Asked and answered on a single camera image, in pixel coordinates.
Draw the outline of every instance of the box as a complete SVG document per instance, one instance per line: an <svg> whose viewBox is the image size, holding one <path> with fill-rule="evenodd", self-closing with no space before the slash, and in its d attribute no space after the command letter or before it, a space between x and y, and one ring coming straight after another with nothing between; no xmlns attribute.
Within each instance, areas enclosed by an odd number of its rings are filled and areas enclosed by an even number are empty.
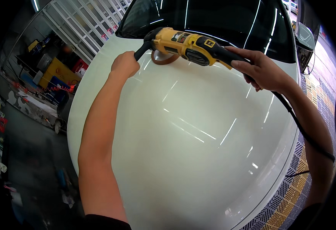
<svg viewBox="0 0 336 230"><path fill-rule="evenodd" d="M67 85L76 84L81 80L79 76L74 74L67 66L60 62L56 57L53 58L51 64L47 68L43 77L39 81L39 85L44 89L47 88L48 83L52 77L55 76Z"/></svg>

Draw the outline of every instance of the parked car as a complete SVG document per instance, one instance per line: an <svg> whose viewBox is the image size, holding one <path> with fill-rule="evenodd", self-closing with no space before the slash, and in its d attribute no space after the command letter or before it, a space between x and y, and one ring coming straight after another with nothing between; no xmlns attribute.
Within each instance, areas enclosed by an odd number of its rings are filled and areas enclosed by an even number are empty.
<svg viewBox="0 0 336 230"><path fill-rule="evenodd" d="M222 1L218 7L134 0L74 96L67 138L77 173L84 122L114 59L137 51L161 26L259 50L300 83L299 41L280 1ZM124 85L115 126L112 167L129 224L143 230L242 228L282 183L298 139L295 122L270 91L256 92L235 69L183 58L157 65L151 54L139 59L140 70Z"/></svg>
<svg viewBox="0 0 336 230"><path fill-rule="evenodd" d="M289 1L288 0L281 0L283 2L283 6L285 7L285 9L288 10L289 8ZM291 2L290 3L291 7L290 7L290 11L295 13L295 14L298 14L298 5L295 4L294 2Z"/></svg>

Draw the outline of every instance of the black cable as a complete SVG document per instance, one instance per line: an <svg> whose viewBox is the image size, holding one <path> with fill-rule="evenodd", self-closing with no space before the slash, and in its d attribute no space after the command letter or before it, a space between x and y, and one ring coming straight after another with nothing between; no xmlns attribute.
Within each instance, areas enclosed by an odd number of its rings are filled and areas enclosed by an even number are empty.
<svg viewBox="0 0 336 230"><path fill-rule="evenodd" d="M293 174L293 175L285 175L285 177L295 177L295 176L298 176L298 175L301 175L301 174L305 174L305 173L309 173L309 170L303 171L303 172L299 172L299 173L296 173L296 174Z"/></svg>
<svg viewBox="0 0 336 230"><path fill-rule="evenodd" d="M314 66L315 66L315 61L316 61L315 50L313 50L313 55L315 56L315 58L313 59L312 69L311 69L311 71L308 71L308 74L305 74L305 72L303 71L303 74L304 74L304 75L310 75L310 74L312 73L312 71L313 71L313 68L314 68Z"/></svg>
<svg viewBox="0 0 336 230"><path fill-rule="evenodd" d="M320 145L318 145L303 129L301 124L299 123L297 117L292 111L292 107L287 103L287 101L284 99L284 97L279 94L278 92L271 91L285 106L285 108L288 110L288 112L292 115L295 123L297 124L297 127L299 128L299 131L302 133L303 137L308 141L310 145L312 145L318 152L320 152L322 155L326 156L327 158L331 159L333 162L335 161L334 155L329 153L328 151L324 150Z"/></svg>

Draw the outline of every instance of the glossy paint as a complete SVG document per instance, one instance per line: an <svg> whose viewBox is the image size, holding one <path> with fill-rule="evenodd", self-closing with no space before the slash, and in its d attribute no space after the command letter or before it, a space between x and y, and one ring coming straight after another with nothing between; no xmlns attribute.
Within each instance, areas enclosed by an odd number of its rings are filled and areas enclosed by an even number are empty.
<svg viewBox="0 0 336 230"><path fill-rule="evenodd" d="M115 57L142 40L113 36L74 97L68 144L78 150L89 108ZM158 66L147 51L118 106L112 167L133 229L239 229L271 199L294 152L297 127L270 91L243 74L183 58ZM298 81L297 64L275 61Z"/></svg>

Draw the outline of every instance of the forearm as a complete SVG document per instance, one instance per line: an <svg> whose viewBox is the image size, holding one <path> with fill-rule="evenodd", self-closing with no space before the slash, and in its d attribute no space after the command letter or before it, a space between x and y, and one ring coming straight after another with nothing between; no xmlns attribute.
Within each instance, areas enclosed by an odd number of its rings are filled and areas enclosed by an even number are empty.
<svg viewBox="0 0 336 230"><path fill-rule="evenodd" d="M98 159L110 162L117 107L127 77L110 72L95 98L84 124L78 160Z"/></svg>
<svg viewBox="0 0 336 230"><path fill-rule="evenodd" d="M333 154L331 136L324 119L297 83L293 80L290 81L287 88L281 93L290 102L304 131L321 148ZM318 153L306 140L305 145L312 185L314 188L315 186L323 187L327 191L331 183L333 162L323 154Z"/></svg>

